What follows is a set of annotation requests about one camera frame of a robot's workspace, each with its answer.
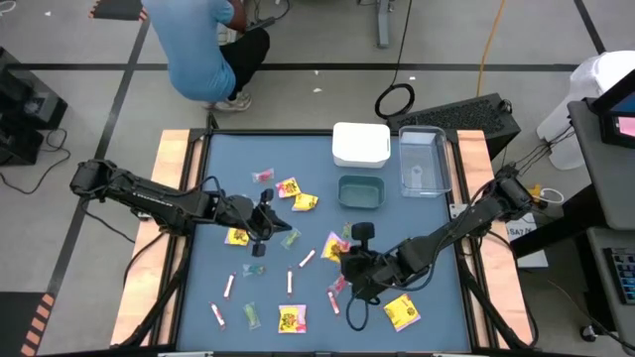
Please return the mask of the white plastic box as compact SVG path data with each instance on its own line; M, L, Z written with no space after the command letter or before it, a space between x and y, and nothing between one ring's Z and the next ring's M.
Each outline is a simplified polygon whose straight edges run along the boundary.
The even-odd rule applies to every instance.
M339 167L381 169L391 157L391 131L385 124L338 122L331 152Z

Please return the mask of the gray desk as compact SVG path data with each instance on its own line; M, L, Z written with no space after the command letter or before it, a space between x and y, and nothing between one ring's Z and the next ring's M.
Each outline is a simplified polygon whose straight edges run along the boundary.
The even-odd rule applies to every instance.
M635 149L603 143L599 118L585 102L567 108L607 225L635 230Z

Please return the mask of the black perforated computer tower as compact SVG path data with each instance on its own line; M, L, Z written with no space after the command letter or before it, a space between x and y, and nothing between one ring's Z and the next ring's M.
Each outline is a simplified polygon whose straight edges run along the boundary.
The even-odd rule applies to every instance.
M398 115L388 120L392 130L404 126L435 126L444 130L480 130L484 133L491 160L521 132L512 116L512 104L498 93L491 93Z

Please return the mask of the white plastic bag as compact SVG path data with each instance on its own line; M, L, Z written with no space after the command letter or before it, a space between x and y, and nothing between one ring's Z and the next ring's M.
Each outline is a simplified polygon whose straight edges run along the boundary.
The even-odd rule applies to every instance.
M557 170L573 170L584 164L577 137L570 126L568 103L599 97L633 69L635 51L617 51L587 59L574 70L569 93L536 129L540 139L554 142L549 160Z

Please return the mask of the black power strip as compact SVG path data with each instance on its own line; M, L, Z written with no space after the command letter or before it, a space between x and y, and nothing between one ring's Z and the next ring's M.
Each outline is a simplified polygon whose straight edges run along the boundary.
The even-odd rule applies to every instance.
M267 28L273 24L275 24L277 19L275 17L268 17L263 20L256 20L254 23L247 26L246 31L252 31L259 28Z

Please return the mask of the black computer case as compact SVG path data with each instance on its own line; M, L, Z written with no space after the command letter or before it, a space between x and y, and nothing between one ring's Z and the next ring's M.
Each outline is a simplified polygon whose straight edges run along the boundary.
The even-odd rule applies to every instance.
M44 136L19 118L0 113L0 167L37 162Z
M54 130L66 109L65 100L0 47L0 114L13 115L36 130Z

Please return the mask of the yellow sour candy packet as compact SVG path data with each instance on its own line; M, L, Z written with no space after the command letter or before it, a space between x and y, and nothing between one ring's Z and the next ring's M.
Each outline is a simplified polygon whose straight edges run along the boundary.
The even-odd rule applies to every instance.
M330 232L324 243L320 257L330 260L334 263L340 263L340 256L347 253L350 249L350 243L340 238L336 233Z
M245 230L229 228L224 243L231 246L247 246L249 241L249 234Z
M307 193L299 193L295 196L295 202L292 206L293 211L310 211L316 207L318 197Z
M396 332L400 332L421 319L420 313L408 294L402 294L388 302L383 309Z
M307 328L307 306L305 304L285 304L279 306L279 333L306 333Z
M278 182L276 190L280 198L292 197L302 193L295 178L287 178Z

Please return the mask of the wooden side board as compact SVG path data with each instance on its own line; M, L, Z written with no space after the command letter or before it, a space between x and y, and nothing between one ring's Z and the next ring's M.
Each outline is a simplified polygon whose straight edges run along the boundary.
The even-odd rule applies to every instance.
M161 136L151 179L171 187L196 185L202 141L191 130L166 130ZM159 235L152 221L140 223L110 343L120 344L142 322L177 271L186 245L184 237Z
M457 139L467 192L473 196L494 178L485 136L482 131L458 131ZM496 236L487 234L479 252L491 302L517 336L530 344L532 327L512 251Z

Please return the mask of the clear plastic bin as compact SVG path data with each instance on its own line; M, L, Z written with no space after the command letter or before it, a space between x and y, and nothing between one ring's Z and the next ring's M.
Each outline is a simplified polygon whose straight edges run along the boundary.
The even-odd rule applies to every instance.
M406 197L437 197L451 190L445 131L434 126L399 130L401 191Z

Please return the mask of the black keyboard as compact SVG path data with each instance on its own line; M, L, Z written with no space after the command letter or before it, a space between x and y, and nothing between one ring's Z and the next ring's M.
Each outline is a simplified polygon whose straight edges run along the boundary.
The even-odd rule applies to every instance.
M635 249L602 250L614 288L622 304L635 304Z

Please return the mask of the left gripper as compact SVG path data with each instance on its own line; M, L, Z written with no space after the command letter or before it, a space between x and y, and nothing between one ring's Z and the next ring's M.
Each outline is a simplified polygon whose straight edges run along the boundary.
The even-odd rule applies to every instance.
M258 203L244 195L222 195L219 198L219 224L221 226L245 230L253 242L253 257L263 257L266 253L265 242L274 233L291 231L293 227L275 213L270 219L264 217L258 209Z

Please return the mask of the hazard-striped black floor mat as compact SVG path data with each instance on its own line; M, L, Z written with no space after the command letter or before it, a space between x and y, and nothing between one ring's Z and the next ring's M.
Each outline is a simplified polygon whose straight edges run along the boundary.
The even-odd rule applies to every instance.
M56 297L48 293L0 293L0 357L34 357Z
M89 11L93 19L145 21L148 13L141 0L97 0Z

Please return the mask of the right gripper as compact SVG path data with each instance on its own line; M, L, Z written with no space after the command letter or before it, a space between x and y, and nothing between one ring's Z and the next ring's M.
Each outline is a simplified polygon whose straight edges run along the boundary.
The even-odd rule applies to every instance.
M354 299L372 301L398 282L398 260L394 255L361 250L360 246L343 253L340 257L343 274L356 274L350 283Z

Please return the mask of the teal plastic bin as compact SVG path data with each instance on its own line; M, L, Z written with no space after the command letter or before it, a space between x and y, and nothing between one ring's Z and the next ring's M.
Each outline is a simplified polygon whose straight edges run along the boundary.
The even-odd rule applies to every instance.
M338 201L345 207L376 209L385 196L385 183L379 177L346 175L338 181Z

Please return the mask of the black monitor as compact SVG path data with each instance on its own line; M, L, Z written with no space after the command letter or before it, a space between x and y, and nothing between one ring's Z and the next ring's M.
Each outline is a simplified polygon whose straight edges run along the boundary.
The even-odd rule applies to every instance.
M603 143L635 149L635 69L587 106L599 119Z

